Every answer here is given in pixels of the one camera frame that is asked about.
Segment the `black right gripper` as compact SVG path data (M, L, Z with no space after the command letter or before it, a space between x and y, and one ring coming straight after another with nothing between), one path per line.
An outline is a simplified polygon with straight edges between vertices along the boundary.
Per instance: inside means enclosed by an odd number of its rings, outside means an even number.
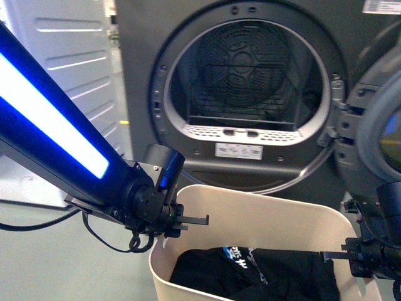
M400 280L400 250L389 247L376 239L347 238L342 250L321 251L323 262L339 259L348 260L354 277Z

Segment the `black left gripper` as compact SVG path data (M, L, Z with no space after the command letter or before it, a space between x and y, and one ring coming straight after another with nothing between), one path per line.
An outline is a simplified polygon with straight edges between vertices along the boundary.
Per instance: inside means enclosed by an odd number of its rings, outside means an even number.
M186 224L209 224L208 214L205 218L183 216L184 206L174 199L167 202L165 198L165 194L148 186L142 186L134 194L132 211L137 219L145 223L142 232L154 235L164 233L166 238L179 238L181 231L188 230Z

